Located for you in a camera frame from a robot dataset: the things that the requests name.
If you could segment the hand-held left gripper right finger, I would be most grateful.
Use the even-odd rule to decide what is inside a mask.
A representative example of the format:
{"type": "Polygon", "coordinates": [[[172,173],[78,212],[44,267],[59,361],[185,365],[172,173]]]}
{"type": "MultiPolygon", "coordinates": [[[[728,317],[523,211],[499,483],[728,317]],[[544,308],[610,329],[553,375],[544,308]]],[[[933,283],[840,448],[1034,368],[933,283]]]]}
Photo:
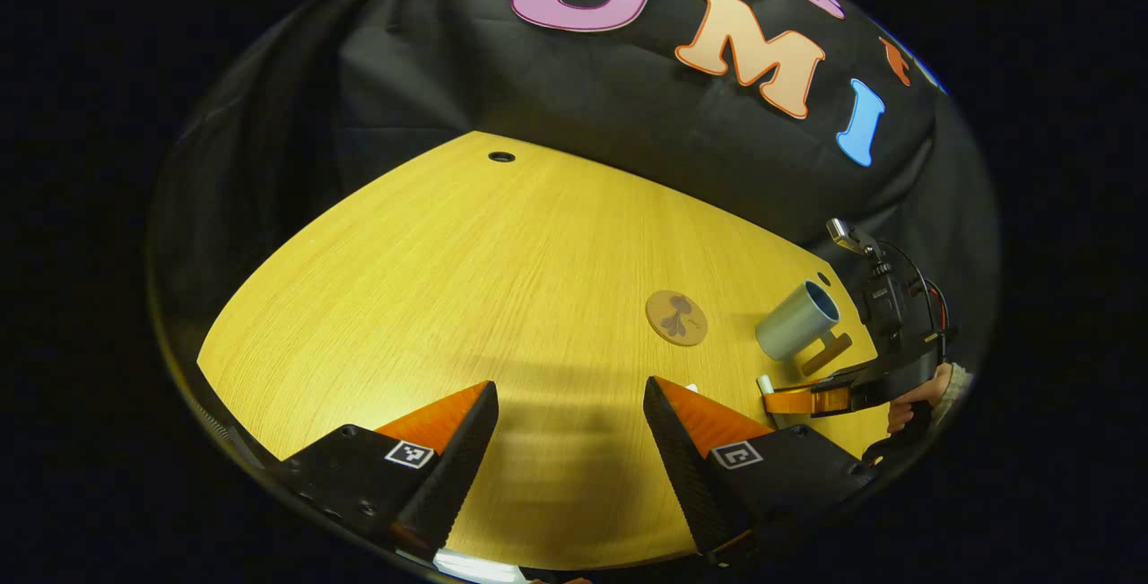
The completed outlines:
{"type": "Polygon", "coordinates": [[[807,425],[775,430],[669,379],[647,377],[643,411],[695,546],[714,566],[796,550],[879,477],[807,425]]]}

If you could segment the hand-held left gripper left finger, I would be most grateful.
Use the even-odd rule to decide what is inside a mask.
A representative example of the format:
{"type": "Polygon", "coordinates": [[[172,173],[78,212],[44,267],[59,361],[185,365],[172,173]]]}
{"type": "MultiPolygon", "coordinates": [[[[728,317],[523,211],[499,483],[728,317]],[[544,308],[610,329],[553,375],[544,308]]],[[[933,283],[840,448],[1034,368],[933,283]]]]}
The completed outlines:
{"type": "Polygon", "coordinates": [[[499,394],[484,380],[377,429],[338,426],[270,473],[370,544],[430,560],[447,546],[498,420],[499,394]]]}

